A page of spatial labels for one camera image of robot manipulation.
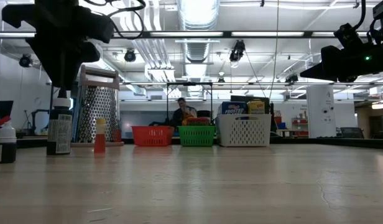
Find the yellow box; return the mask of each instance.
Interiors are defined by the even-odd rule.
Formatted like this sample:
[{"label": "yellow box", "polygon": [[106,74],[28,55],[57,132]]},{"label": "yellow box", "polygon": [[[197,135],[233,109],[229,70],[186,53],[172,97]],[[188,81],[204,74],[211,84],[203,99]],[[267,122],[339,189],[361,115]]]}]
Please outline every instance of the yellow box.
[{"label": "yellow box", "polygon": [[254,100],[247,103],[249,114],[265,114],[265,103],[260,100]]}]

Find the white column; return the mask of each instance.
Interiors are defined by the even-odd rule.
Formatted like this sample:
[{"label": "white column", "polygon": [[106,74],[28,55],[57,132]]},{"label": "white column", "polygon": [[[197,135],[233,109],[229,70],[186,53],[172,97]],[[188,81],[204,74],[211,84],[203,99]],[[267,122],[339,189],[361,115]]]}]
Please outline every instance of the white column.
[{"label": "white column", "polygon": [[335,137],[334,91],[332,85],[307,88],[309,138]]}]

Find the red bottle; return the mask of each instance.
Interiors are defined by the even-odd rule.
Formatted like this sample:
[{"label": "red bottle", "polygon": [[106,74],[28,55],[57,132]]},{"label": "red bottle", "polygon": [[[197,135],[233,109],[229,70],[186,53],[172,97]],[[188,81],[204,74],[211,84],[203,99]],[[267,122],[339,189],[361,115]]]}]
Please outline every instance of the red bottle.
[{"label": "red bottle", "polygon": [[95,137],[95,153],[105,153],[106,152],[106,135],[104,134],[106,130],[106,119],[98,118],[96,119],[96,137]]}]

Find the dark bottle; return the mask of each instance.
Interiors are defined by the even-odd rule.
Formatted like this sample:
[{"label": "dark bottle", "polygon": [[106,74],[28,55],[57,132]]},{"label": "dark bottle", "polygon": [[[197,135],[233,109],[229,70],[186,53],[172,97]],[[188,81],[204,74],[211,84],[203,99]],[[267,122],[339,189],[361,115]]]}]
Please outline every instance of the dark bottle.
[{"label": "dark bottle", "polygon": [[71,101],[66,90],[61,88],[59,95],[53,99],[53,109],[49,114],[47,155],[65,155],[70,153],[72,137],[73,112],[70,111]]},{"label": "dark bottle", "polygon": [[0,129],[0,164],[16,161],[16,130],[10,121]]}]

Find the red basket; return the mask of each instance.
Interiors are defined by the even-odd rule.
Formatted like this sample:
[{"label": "red basket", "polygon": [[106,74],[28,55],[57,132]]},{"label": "red basket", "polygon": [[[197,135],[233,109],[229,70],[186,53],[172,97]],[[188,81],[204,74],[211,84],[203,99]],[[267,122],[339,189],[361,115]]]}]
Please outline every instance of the red basket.
[{"label": "red basket", "polygon": [[173,127],[133,126],[132,133],[137,146],[168,146],[172,142]]}]

